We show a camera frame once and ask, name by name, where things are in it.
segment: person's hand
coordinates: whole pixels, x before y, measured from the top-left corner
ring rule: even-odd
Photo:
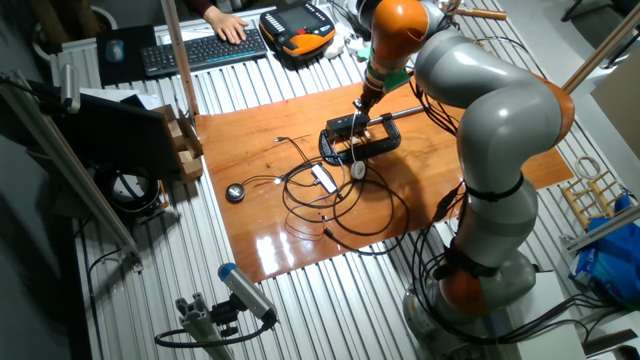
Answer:
[[[232,44],[240,44],[240,41],[247,39],[244,27],[249,24],[235,15],[225,14],[217,7],[211,6],[204,13],[204,19],[211,24],[213,30],[223,41],[228,40]]]

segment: desk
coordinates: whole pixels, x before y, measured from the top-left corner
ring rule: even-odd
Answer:
[[[274,143],[275,137],[298,139],[296,142],[309,157],[318,156],[320,130],[327,120],[353,113],[351,101],[360,92],[361,84],[357,83],[253,109],[199,117],[197,130],[216,194],[220,196],[230,184],[242,183],[252,176],[285,174],[302,162],[291,144]],[[371,116],[409,109],[416,104],[407,85],[385,97],[374,107]],[[447,111],[458,119],[464,113],[462,109],[451,107]],[[371,163],[407,202],[411,209],[409,229],[415,230],[427,225],[438,201],[461,179],[456,141],[424,114],[399,119],[396,125],[402,134],[400,147],[374,158]],[[371,131],[374,138],[384,136],[379,126]],[[326,165],[325,168],[341,183],[340,167]],[[523,171],[536,188],[572,177],[555,149],[530,159]],[[313,177],[304,174],[296,180],[311,183]],[[276,186],[271,180],[256,181],[249,183],[246,191],[244,201],[239,204],[225,200],[219,204],[236,263],[251,280],[264,280],[345,252],[346,249],[326,237],[305,236],[291,230],[293,227],[306,233],[321,234],[322,224],[311,224],[294,216],[289,216],[288,224],[285,224],[287,210],[282,203],[282,185]],[[292,192],[303,201],[326,195],[321,186],[292,186]],[[353,201],[345,201],[344,206],[338,207],[338,212],[347,209],[351,203]],[[389,204],[387,193],[371,186],[341,220],[350,228],[373,232],[381,229],[391,216]],[[326,226],[338,239],[356,248],[389,239],[402,234],[405,226],[404,208],[398,201],[395,204],[397,216],[388,229],[376,236],[354,236],[334,222],[327,222]],[[307,209],[301,213],[320,219],[316,210]],[[321,213],[331,216],[331,211]]]
[[[468,1],[470,7],[502,10],[497,3],[500,0],[485,3]],[[322,9],[329,16],[333,15],[329,5],[322,5]],[[253,14],[236,15],[255,28],[259,13]],[[461,31],[466,36],[507,36],[527,45],[514,32],[517,24],[510,20],[474,21],[464,16],[459,20]],[[202,20],[183,23],[181,27],[185,30],[192,28],[194,32],[210,28]],[[166,27],[157,27],[156,34],[158,38],[165,36]],[[529,57],[520,57],[521,50],[516,46],[503,46],[492,41],[487,44],[487,49],[506,61],[538,73]],[[102,88],[94,39],[65,44],[63,52],[53,55],[51,68],[54,79],[66,63],[78,67],[82,86]],[[335,60],[323,59],[290,71],[283,69],[269,54],[264,59],[194,73],[192,78],[200,111],[217,116],[360,82],[365,66],[343,54]],[[183,111],[187,109],[180,79],[176,76],[107,88],[138,90],[158,96],[162,105],[170,104]],[[602,154],[596,143],[590,140],[584,123],[581,125],[574,126],[569,136],[557,146],[568,164],[572,164],[576,156],[588,154],[599,158]],[[567,184],[563,182],[538,191],[539,217],[535,233],[529,236],[521,250],[542,269],[554,270],[563,291],[574,295],[579,290],[568,278],[572,256],[557,243],[562,233],[578,234],[582,231],[560,193],[560,187]],[[102,345],[106,358],[120,354],[140,359],[189,356],[191,351],[174,352],[159,348],[153,342],[159,331],[180,327],[173,300],[189,298],[195,291],[201,291],[209,304],[228,300],[226,286],[215,275],[221,264],[235,262],[220,212],[220,206],[225,203],[224,194],[213,193],[208,172],[192,185],[167,190],[171,194],[169,212],[178,215],[178,222],[156,218],[148,225],[134,229],[135,239],[141,245],[142,273],[121,271],[115,261],[100,262],[90,278],[83,275],[85,271],[79,271],[94,359],[100,358],[99,345]],[[456,228],[455,221],[436,224],[432,229],[428,247],[433,248],[433,254],[440,253],[441,240],[451,238],[451,228]],[[84,264],[91,264],[99,256],[116,249],[102,226],[90,223],[85,227],[84,238],[86,247],[81,239],[75,242],[81,269],[84,269]],[[400,309],[402,296],[410,282],[407,273],[410,259],[404,254],[413,250],[412,242],[406,242],[402,248],[389,256],[375,258],[346,253],[261,282],[260,287],[278,308],[280,323],[276,325],[275,333],[269,331],[252,341],[232,345],[238,360],[274,357],[413,360],[428,357],[410,335],[402,312],[393,310]],[[98,291],[98,323],[93,322],[88,279],[92,281],[94,292]],[[591,310],[581,308],[578,312],[584,316]],[[241,314],[238,327],[242,334],[257,330],[252,315],[246,312]],[[98,331],[102,334],[101,341],[96,337]],[[196,357],[204,355],[201,350],[193,353]]]

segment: red sleeve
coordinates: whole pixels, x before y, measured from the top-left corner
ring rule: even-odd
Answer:
[[[212,6],[211,0],[182,0],[187,7],[195,12],[197,12],[200,16],[204,16],[204,12]]]

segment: person's arm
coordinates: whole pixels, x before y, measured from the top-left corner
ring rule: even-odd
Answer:
[[[211,0],[182,0],[189,8],[202,16],[216,35],[222,40],[229,40],[230,43],[239,44],[245,40],[244,27],[249,25],[233,14],[225,14],[217,7],[211,5]]]

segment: computer monitor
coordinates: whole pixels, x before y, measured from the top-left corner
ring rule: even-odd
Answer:
[[[41,96],[60,101],[60,88],[29,81]],[[161,113],[82,94],[76,114],[54,122],[83,160],[135,171],[150,179],[180,181],[182,165]]]

